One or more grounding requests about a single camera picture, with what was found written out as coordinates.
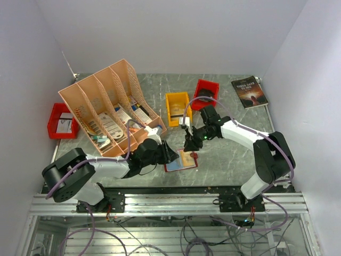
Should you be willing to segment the red card holder wallet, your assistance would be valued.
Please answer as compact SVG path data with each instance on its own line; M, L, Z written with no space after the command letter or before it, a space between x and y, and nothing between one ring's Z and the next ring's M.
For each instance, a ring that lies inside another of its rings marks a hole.
M166 173L198 167L198 154L194 151L185 152L183 149L178 149L177 154L179 155L179 158L164 165Z

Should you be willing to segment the yellow plastic bin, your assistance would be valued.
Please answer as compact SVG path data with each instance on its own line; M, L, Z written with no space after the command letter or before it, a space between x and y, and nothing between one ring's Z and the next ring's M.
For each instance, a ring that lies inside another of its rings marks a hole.
M189 101L187 92L166 93L168 126L179 126L179 119L183 116Z

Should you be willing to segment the black credit card stack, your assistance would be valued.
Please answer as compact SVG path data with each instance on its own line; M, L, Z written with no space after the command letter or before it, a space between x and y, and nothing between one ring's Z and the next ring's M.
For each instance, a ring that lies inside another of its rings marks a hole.
M215 93L209 89L202 88L199 90L197 97L200 101L211 102L215 98Z

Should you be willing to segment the pink file organizer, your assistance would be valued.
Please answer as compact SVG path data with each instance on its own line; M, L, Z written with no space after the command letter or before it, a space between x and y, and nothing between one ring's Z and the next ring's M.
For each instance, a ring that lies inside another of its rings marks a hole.
M147 104L137 74L122 59L59 91L66 106L88 138L105 135L109 143L92 140L101 156L113 157L135 150L147 138L144 127L167 129Z

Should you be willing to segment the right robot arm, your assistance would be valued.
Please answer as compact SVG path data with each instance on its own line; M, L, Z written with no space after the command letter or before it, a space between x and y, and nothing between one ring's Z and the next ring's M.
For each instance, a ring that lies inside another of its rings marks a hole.
M179 118L185 129L184 151L198 151L203 142L214 138L234 141L254 153L255 173L235 197L235 205L247 211L254 199L288 173L293 173L296 163L289 146L280 132L261 132L240 124L229 116L221 117L212 105L199 110L204 126L195 128L189 117Z

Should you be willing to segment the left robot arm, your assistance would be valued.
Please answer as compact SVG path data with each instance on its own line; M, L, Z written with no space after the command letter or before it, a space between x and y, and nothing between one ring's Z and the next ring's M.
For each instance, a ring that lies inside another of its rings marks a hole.
M75 198L102 212L108 207L109 199L96 179L132 178L146 167L165 165L178 158L178 153L165 140L157 143L150 138L134 151L117 157L95 157L74 148L43 169L42 177L48 187L46 198L53 198L56 203Z

